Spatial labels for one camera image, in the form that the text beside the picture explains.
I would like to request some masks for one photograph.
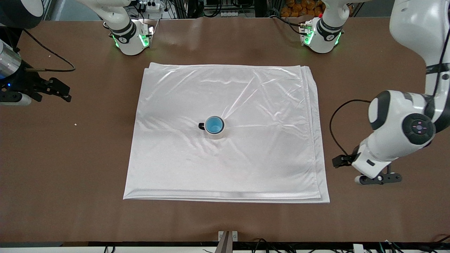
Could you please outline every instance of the green indicator light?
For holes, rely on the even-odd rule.
[[[314,36],[314,32],[311,32],[311,36],[305,39],[305,44],[309,45],[311,43],[312,37]]]
[[[114,39],[114,42],[116,43],[116,47],[119,47],[119,43],[117,43],[116,38],[114,37],[114,35],[112,36],[112,38]]]
[[[139,38],[141,39],[142,45],[143,46],[148,46],[149,45],[149,41],[144,41],[145,36],[144,35],[140,35]]]
[[[339,33],[339,35],[337,36],[336,42],[334,43],[334,45],[337,45],[339,43],[339,38],[341,37],[341,32]]]

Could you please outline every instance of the mug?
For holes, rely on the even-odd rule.
[[[198,127],[205,130],[210,135],[221,135],[225,129],[225,122],[219,116],[211,116],[204,123],[199,123]]]

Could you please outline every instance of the gray floor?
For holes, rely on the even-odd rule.
[[[53,1],[56,1],[56,4],[50,14],[51,20],[99,20],[99,17],[95,14],[95,12],[75,0]],[[394,0],[372,0],[364,3],[357,17],[389,17],[391,15],[393,5]]]

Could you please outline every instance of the brown tabletop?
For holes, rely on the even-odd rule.
[[[401,183],[358,186],[355,169],[331,163],[341,154],[328,131],[339,105],[385,89],[424,91],[423,60],[397,44],[388,27],[385,18],[351,18],[340,44],[316,54],[279,20],[162,20],[152,48],[130,57],[101,22],[41,23],[32,34],[77,67],[41,76],[65,82],[73,99],[45,95],[28,107],[0,108],[0,241],[211,241],[219,230],[237,230],[242,241],[425,242],[448,233],[449,130],[393,163]],[[66,67],[26,35],[19,47],[36,68]],[[122,200],[150,62],[309,66],[319,90],[331,203]],[[350,104],[333,122],[349,152],[371,133],[367,107]]]

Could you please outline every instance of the white plastic sheet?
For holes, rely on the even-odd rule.
[[[198,128],[210,116],[220,139]],[[151,63],[124,199],[329,203],[309,68]]]

